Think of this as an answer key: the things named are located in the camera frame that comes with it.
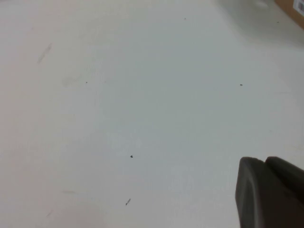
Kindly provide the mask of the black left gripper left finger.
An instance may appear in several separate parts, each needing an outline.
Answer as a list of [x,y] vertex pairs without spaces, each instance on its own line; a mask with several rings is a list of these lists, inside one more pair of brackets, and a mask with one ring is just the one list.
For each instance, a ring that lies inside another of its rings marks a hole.
[[235,200],[241,228],[279,228],[283,186],[265,162],[239,161]]

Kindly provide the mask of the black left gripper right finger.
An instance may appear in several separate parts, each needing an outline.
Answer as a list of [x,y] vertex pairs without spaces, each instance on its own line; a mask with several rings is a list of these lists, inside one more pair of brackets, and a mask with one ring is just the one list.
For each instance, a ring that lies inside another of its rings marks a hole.
[[304,170],[279,158],[268,157],[266,165],[278,179],[282,196],[277,197],[278,226],[302,228],[304,226]]

